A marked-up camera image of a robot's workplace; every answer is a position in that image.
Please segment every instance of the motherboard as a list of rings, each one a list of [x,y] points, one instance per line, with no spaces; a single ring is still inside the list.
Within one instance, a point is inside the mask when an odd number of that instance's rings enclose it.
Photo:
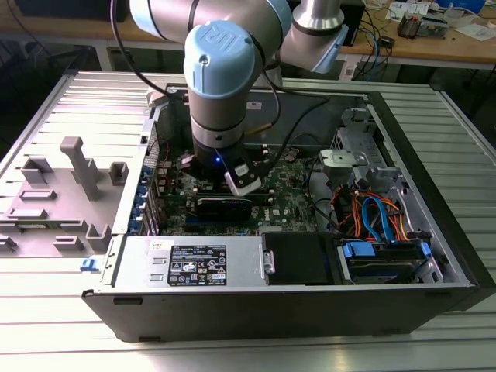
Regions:
[[[275,154],[269,149],[260,148],[260,151],[266,158]],[[159,171],[165,221],[160,234],[259,236],[272,231],[315,231],[315,210],[305,193],[305,178],[317,153],[295,148],[287,150],[263,180],[262,187],[242,198],[234,197],[225,184],[213,185],[211,181],[201,181],[181,171],[179,164],[183,154],[167,157]],[[220,203],[229,203],[230,217],[216,218]],[[213,210],[200,215],[201,206]]]

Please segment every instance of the light blue joint cap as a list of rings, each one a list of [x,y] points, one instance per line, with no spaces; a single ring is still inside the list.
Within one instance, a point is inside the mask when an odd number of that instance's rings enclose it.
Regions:
[[[293,15],[291,14],[291,8],[289,7],[288,0],[267,0],[272,9],[276,12],[279,22],[282,28],[282,39],[286,37],[291,28],[291,22],[293,21]]]
[[[255,46],[249,33],[229,21],[196,26],[184,43],[184,77],[205,98],[228,98],[250,82]]]
[[[153,24],[147,0],[129,0],[129,10],[131,11],[135,24],[139,28],[161,38]]]
[[[312,68],[312,72],[316,72],[317,74],[325,74],[329,72],[332,64],[338,57],[339,49],[343,45],[343,42],[346,38],[346,34],[348,33],[348,26],[342,25],[341,30],[339,31],[337,37],[334,39],[334,42],[331,44],[329,49],[324,53],[320,61]]]

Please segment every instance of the wooden table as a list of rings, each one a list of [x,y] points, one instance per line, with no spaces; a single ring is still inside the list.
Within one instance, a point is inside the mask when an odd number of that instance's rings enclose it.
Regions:
[[[116,47],[116,43],[108,22],[23,17],[18,9],[15,9],[15,12],[25,27],[41,42],[94,47],[102,70],[113,70],[112,59],[108,51],[110,47]],[[404,39],[396,32],[398,23],[384,19],[386,13],[385,9],[370,11],[374,25],[382,29],[381,33],[396,39],[389,58],[392,64],[477,69],[491,69],[496,64],[496,38],[481,42],[450,29],[444,40]],[[481,15],[496,18],[496,10],[486,7]],[[368,17],[364,15],[363,19],[368,20]],[[138,29],[131,16],[124,23],[119,24],[119,30],[125,45],[130,48],[182,49],[180,44],[163,41]],[[32,41],[10,15],[4,1],[0,1],[0,39]],[[371,52],[372,49],[364,33],[359,33],[353,46],[344,46],[338,56],[338,59],[345,61],[340,80],[349,80],[353,76],[357,63],[367,59]]]
[[[478,41],[469,36],[448,29],[446,38],[431,39],[418,37],[405,39],[398,36],[398,22],[385,19],[386,9],[369,11],[373,24],[380,29],[381,35],[395,39],[392,55],[389,62],[392,64],[412,64],[418,66],[456,67],[491,69],[496,64],[496,38]],[[480,16],[496,19],[496,10],[484,7]],[[366,14],[362,20],[369,22]],[[478,19],[477,22],[485,25],[488,19]],[[367,42],[365,33],[358,33],[353,46],[343,46],[341,53],[345,54],[345,64],[341,71],[340,80],[348,80],[353,76],[358,62],[365,60],[372,48]]]

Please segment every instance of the robot logo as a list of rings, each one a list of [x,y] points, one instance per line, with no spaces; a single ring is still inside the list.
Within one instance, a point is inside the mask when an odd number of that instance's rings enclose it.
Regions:
[[[219,27],[217,24],[212,24],[210,30],[205,34],[205,40],[219,50],[229,50],[238,39],[236,34],[230,30]]]

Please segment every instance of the metal grating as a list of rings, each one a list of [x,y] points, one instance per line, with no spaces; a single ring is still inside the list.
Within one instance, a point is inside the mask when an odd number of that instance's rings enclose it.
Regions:
[[[177,75],[150,78],[157,83],[183,82]],[[320,81],[286,81],[286,85],[381,91],[496,278],[496,168],[487,156],[490,151],[445,97],[418,85]],[[130,156],[133,141],[139,141],[140,122],[132,116],[145,115],[146,87],[132,74],[80,73],[59,88],[60,94],[47,101],[46,118],[33,121],[36,130],[26,137],[27,144],[11,154],[10,165],[2,162],[2,186],[7,180],[22,180],[16,164],[32,151],[29,148],[62,162],[50,150],[64,133],[81,133],[88,139],[89,152],[105,150],[99,146],[114,141],[106,152],[97,153],[102,163]],[[90,118],[97,122],[88,122]],[[0,188],[0,211],[8,190]],[[118,341],[80,299],[81,289],[98,280],[81,274],[80,264],[73,258],[0,260],[2,366],[87,370],[90,361],[93,366],[126,370],[496,370],[496,296],[468,312],[441,315],[411,335],[129,344]]]

